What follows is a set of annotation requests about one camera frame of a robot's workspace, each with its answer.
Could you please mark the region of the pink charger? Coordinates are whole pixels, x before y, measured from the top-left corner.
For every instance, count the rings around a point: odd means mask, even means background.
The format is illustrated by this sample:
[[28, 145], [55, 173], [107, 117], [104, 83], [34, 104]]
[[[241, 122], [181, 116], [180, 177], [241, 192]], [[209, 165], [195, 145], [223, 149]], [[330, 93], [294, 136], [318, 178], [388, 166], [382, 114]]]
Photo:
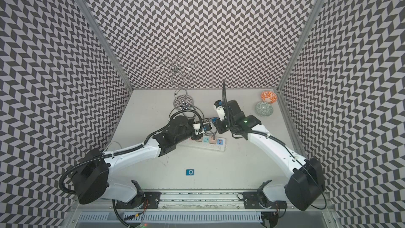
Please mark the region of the pink charger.
[[209, 143], [216, 145], [217, 139], [215, 137], [211, 136], [211, 137], [209, 137]]

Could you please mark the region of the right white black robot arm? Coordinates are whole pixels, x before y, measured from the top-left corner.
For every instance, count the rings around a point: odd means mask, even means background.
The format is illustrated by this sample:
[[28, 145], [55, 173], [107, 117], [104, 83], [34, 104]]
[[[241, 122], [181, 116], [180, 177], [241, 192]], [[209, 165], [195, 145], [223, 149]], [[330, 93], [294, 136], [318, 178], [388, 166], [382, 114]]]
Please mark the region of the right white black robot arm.
[[274, 137], [253, 115], [246, 116], [237, 101], [228, 100], [226, 84], [222, 84], [222, 98], [214, 103], [218, 119], [214, 125], [219, 134], [230, 132], [235, 139], [243, 138], [261, 149], [284, 173], [286, 182], [267, 180], [257, 189], [263, 208], [276, 202], [289, 201], [300, 211], [306, 211], [319, 196], [324, 196], [325, 179], [321, 163], [307, 159]]

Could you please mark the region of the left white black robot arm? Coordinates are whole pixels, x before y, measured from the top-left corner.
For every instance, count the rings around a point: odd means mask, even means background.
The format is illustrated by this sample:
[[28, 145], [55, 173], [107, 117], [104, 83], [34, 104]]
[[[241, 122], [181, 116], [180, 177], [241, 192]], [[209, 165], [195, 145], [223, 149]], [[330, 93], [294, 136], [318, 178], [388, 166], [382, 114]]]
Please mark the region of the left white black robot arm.
[[119, 179], [115, 174], [136, 163], [155, 159], [174, 151], [185, 140], [201, 139], [210, 131], [210, 123], [189, 119], [174, 113], [162, 128], [150, 133], [144, 142], [115, 151], [89, 151], [76, 165], [67, 169], [58, 182], [64, 193], [76, 195], [79, 203], [89, 204], [98, 199], [114, 200], [127, 208], [144, 205], [146, 196], [136, 180]]

